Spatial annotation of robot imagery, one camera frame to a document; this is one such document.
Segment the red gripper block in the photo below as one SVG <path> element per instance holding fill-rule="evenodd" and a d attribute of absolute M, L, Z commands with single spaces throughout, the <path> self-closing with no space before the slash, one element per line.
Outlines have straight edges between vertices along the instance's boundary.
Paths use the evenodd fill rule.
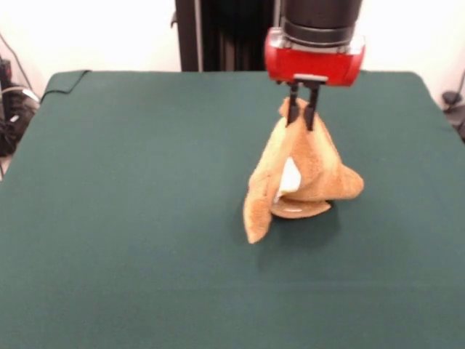
<path fill-rule="evenodd" d="M 361 35 L 353 36 L 350 43 L 339 47 L 306 47 L 286 38 L 281 28 L 269 29 L 264 44 L 264 64 L 270 79 L 286 82 L 290 87 L 286 126 L 299 116 L 299 83 L 295 81 L 318 81 L 306 85 L 310 95 L 304 120 L 307 130 L 312 131 L 320 83 L 338 87 L 352 85 L 360 72 L 364 54 L 365 38 Z"/>

